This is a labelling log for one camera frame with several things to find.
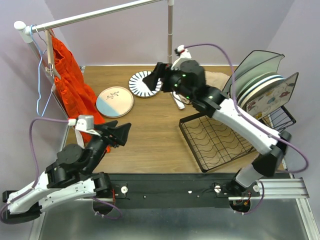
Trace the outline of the blue striped white plate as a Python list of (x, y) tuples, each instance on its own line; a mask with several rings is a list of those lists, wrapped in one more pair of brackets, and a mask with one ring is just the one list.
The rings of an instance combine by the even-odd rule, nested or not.
[(128, 82), (128, 87), (133, 95), (140, 98), (150, 98), (155, 96), (161, 90), (162, 82), (160, 79), (158, 79), (156, 88), (153, 91), (151, 91), (143, 82), (143, 78), (150, 74), (151, 71), (144, 70), (136, 72), (131, 76)]

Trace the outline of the cream round plate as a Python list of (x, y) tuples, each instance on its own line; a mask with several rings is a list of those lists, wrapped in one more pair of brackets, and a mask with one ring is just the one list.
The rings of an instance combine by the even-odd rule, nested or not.
[(119, 118), (126, 115), (133, 108), (133, 105), (132, 93), (120, 86), (105, 89), (96, 100), (97, 110), (108, 118)]

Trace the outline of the square leaf pattern plate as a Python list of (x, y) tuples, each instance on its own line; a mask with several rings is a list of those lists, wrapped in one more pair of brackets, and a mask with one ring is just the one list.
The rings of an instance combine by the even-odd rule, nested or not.
[(289, 102), (298, 77), (299, 73), (296, 72), (288, 78), (285, 78), (283, 82), (277, 84), (272, 89), (247, 102), (242, 109), (255, 119), (262, 119)]

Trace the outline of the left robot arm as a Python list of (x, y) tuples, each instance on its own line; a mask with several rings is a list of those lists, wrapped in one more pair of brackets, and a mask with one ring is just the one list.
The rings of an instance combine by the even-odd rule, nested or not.
[(78, 199), (116, 199), (116, 189), (107, 173), (94, 173), (109, 148), (127, 143), (131, 123), (118, 121), (95, 124), (91, 115), (80, 115), (64, 123), (91, 135), (86, 146), (68, 144), (57, 153), (56, 160), (44, 172), (35, 169), (33, 182), (21, 190), (6, 190), (0, 220), (7, 225), (33, 221), (42, 213), (62, 203)]

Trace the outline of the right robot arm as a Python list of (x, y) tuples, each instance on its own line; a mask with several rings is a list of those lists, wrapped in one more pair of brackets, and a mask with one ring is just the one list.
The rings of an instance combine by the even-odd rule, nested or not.
[(158, 62), (142, 81), (151, 91), (161, 81), (162, 92), (176, 92), (185, 97), (198, 112), (228, 126), (258, 151), (258, 157), (226, 185), (228, 192), (241, 196), (257, 180), (275, 174), (287, 153), (291, 134), (267, 127), (238, 108), (227, 94), (207, 85), (205, 69), (197, 61), (185, 60), (178, 67)]

